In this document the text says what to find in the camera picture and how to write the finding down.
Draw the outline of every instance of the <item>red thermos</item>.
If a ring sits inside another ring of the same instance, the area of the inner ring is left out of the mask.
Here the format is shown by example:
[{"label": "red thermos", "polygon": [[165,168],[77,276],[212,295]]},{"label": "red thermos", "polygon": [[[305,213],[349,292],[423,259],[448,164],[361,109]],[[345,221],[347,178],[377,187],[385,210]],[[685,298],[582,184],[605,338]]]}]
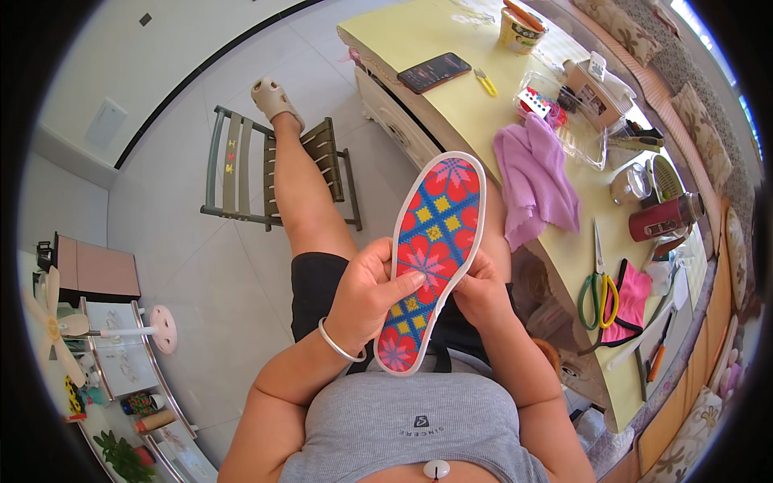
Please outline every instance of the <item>red thermos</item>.
[{"label": "red thermos", "polygon": [[634,241],[644,241],[692,225],[705,214],[700,194],[685,193],[633,213],[628,218],[628,230]]}]

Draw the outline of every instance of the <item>purple cloth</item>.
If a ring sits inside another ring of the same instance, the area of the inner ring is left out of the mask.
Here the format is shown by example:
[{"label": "purple cloth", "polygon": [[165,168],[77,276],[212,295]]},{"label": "purple cloth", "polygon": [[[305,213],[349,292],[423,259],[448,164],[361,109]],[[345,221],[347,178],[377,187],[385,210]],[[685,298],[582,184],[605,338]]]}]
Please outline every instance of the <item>purple cloth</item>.
[{"label": "purple cloth", "polygon": [[537,238],[548,223],[580,232],[580,199],[564,174],[564,150],[553,130],[530,112],[526,126],[497,131],[494,152],[507,205],[505,238],[515,251]]}]

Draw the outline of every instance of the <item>gray chair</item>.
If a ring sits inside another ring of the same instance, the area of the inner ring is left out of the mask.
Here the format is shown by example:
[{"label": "gray chair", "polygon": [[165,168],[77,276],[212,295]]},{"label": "gray chair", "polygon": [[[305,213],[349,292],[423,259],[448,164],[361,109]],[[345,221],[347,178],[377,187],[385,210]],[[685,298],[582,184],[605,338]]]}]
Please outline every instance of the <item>gray chair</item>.
[{"label": "gray chair", "polygon": [[[272,225],[282,226],[279,209],[277,208],[277,200],[274,198],[274,162],[276,161],[277,152],[277,140],[274,137],[274,132],[241,114],[229,111],[223,106],[215,107],[215,112],[217,113],[217,119],[212,132],[212,144],[209,146],[209,164],[206,170],[206,202],[201,207],[200,212],[206,215],[263,223],[266,225],[266,231],[271,231]],[[225,160],[223,168],[223,205],[219,208],[215,204],[215,180],[217,177],[217,151],[218,146],[220,146],[220,136],[223,132],[223,119],[225,117],[230,119],[230,125],[228,127],[226,152],[223,153],[223,159]],[[265,135],[263,144],[263,215],[250,213],[249,152],[250,135],[253,129]],[[353,218],[345,219],[345,221],[349,225],[354,225],[357,231],[362,230],[363,224],[359,216],[349,150],[336,150],[332,119],[326,117],[317,127],[302,135],[301,143],[325,177],[334,202],[345,201],[341,181],[341,168],[339,166],[339,158],[343,159],[353,215]],[[239,173],[238,209],[237,171]]]}]

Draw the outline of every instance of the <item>black shorts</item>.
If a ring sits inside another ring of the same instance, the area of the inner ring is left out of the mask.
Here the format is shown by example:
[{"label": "black shorts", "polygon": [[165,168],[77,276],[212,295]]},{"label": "black shorts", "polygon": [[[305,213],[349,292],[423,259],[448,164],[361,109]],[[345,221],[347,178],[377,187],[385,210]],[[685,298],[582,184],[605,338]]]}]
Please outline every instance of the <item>black shorts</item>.
[{"label": "black shorts", "polygon": [[[330,312],[335,290],[348,264],[346,258],[330,253],[301,253],[293,259],[291,327],[296,342],[313,332],[319,319]],[[510,305],[514,307],[510,293],[512,284],[505,286]],[[432,331],[432,341],[489,363],[478,330],[459,311],[453,294],[446,300],[438,316]]]}]

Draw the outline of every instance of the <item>phone screen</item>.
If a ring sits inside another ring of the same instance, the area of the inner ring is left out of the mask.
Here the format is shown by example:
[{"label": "phone screen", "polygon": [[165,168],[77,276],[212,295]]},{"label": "phone screen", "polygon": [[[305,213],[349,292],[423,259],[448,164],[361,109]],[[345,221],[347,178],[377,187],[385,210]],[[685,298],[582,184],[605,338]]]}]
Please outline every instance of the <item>phone screen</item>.
[{"label": "phone screen", "polygon": [[404,70],[397,78],[416,94],[422,94],[471,69],[470,64],[449,52]]}]

